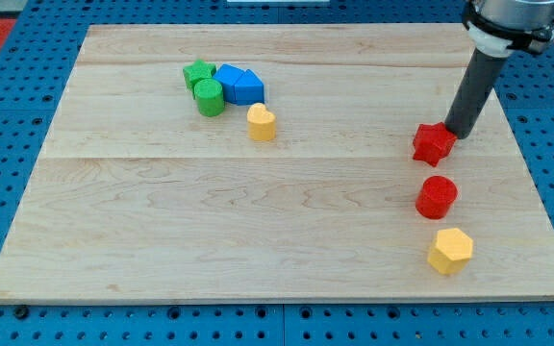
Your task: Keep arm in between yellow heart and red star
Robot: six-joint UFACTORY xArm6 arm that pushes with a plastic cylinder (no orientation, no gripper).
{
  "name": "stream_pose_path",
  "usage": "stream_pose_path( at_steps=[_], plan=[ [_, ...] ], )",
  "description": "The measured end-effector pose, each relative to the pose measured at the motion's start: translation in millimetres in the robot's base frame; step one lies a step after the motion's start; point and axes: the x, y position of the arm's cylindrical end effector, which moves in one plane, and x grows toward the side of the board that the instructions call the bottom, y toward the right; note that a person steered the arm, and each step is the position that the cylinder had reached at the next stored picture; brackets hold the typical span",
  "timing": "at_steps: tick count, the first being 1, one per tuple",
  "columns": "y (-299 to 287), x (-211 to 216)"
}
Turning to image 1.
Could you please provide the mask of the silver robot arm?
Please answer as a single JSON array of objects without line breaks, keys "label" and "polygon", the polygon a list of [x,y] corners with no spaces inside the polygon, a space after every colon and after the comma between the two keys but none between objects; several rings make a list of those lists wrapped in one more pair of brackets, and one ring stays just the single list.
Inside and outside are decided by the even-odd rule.
[{"label": "silver robot arm", "polygon": [[554,0],[468,0],[462,22],[487,56],[539,55],[554,41]]}]

